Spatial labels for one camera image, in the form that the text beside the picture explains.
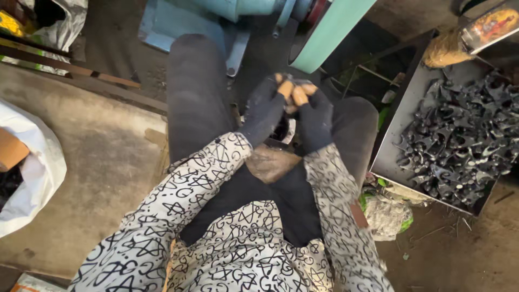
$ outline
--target star pattern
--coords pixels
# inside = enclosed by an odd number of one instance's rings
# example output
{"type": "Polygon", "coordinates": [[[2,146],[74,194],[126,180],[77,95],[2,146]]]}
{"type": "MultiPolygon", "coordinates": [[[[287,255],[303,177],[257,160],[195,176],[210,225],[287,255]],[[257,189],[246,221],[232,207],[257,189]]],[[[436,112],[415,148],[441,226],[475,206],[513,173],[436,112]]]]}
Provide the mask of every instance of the star pattern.
{"type": "Polygon", "coordinates": [[[334,144],[305,158],[324,242],[296,248],[285,241],[273,201],[217,218],[189,247],[176,238],[251,150],[243,135],[227,133],[170,166],[169,176],[87,256],[69,291],[159,292],[167,275],[167,291],[392,291],[370,232],[352,218],[357,186],[334,144]]]}

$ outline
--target metal tray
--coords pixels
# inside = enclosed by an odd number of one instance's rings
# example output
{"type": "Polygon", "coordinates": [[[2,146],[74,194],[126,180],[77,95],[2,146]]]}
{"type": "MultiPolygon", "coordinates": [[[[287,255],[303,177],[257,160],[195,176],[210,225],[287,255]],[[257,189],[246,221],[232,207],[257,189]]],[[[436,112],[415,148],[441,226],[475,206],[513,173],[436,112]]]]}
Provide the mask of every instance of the metal tray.
{"type": "MultiPolygon", "coordinates": [[[[394,104],[396,111],[394,111],[393,115],[386,118],[383,126],[383,129],[387,128],[387,130],[385,132],[381,131],[379,137],[377,137],[370,172],[419,194],[432,198],[413,189],[413,183],[408,181],[408,179],[414,177],[415,174],[409,170],[402,169],[397,165],[397,159],[401,156],[401,151],[395,147],[393,143],[400,142],[400,133],[402,133],[402,131],[413,121],[413,113],[418,108],[419,101],[424,99],[424,96],[434,79],[443,78],[445,74],[448,75],[449,79],[453,80],[455,84],[464,84],[474,79],[483,78],[488,70],[489,67],[478,60],[466,61],[443,70],[429,69],[424,65],[419,64],[401,99],[394,101],[398,103],[394,104]]],[[[431,104],[432,100],[427,98],[424,100],[425,106],[431,104]]],[[[488,200],[494,184],[495,181],[491,181],[487,184],[487,188],[484,192],[485,196],[479,199],[470,209],[461,209],[435,198],[432,199],[459,211],[478,216],[488,200]]]]}

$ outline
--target black pants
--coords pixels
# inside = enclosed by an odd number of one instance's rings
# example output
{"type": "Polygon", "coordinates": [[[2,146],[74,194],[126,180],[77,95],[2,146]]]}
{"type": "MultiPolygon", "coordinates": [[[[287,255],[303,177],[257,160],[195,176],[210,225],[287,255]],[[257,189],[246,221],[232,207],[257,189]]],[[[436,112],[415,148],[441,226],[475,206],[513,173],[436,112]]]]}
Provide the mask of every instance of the black pants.
{"type": "MultiPolygon", "coordinates": [[[[184,35],[171,46],[167,69],[171,162],[199,151],[215,137],[235,131],[230,113],[225,61],[217,46],[202,35],[184,35]]],[[[263,76],[258,76],[258,83],[263,76]]],[[[347,98],[335,104],[333,139],[358,185],[364,180],[377,132],[378,112],[366,100],[347,98]]],[[[181,232],[189,246],[216,218],[252,201],[273,200],[284,237],[296,247],[322,237],[319,213],[303,162],[266,185],[244,164],[218,195],[181,232]]]]}

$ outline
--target green sanding belt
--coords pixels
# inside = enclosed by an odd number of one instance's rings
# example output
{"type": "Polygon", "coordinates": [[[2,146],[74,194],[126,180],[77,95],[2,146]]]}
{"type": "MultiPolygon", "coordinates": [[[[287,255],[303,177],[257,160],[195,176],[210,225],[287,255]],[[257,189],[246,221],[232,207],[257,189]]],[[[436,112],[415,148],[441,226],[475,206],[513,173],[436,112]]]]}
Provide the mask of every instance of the green sanding belt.
{"type": "Polygon", "coordinates": [[[376,0],[334,0],[290,66],[312,73],[373,6],[376,0]]]}

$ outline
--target jacket sleeve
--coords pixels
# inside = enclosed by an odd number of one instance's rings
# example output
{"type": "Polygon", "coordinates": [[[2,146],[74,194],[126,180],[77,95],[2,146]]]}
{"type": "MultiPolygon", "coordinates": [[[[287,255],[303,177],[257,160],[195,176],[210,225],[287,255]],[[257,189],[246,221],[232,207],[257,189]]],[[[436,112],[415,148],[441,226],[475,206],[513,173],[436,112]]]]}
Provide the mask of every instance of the jacket sleeve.
{"type": "Polygon", "coordinates": [[[79,268],[69,291],[161,291],[175,236],[214,197],[251,153],[247,139],[227,133],[173,164],[79,268]]]}
{"type": "Polygon", "coordinates": [[[359,228],[351,213],[359,191],[335,144],[306,156],[305,168],[335,269],[334,291],[393,291],[369,229],[359,228]]]}

